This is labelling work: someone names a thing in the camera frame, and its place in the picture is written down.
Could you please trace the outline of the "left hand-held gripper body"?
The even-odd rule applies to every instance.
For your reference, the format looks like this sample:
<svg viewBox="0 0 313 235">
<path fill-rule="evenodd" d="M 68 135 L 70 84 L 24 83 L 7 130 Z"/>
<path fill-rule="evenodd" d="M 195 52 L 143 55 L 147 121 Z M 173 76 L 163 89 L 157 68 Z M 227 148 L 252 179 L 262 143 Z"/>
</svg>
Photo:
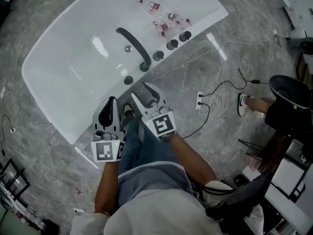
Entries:
<svg viewBox="0 0 313 235">
<path fill-rule="evenodd" d="M 91 149 L 96 162 L 121 161 L 126 132 L 121 128 L 121 122 L 115 121 L 109 127 L 95 124 Z"/>
</svg>

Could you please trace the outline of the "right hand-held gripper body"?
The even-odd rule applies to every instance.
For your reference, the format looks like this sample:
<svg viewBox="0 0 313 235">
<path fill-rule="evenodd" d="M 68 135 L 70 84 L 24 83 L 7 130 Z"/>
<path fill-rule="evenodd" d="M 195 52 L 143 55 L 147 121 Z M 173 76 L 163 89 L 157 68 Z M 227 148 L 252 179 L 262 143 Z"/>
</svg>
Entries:
<svg viewBox="0 0 313 235">
<path fill-rule="evenodd" d="M 153 102 L 152 108 L 144 111 L 141 120 L 152 134 L 161 141 L 168 141 L 176 133 L 174 113 L 168 104 L 158 106 L 156 102 Z"/>
</svg>

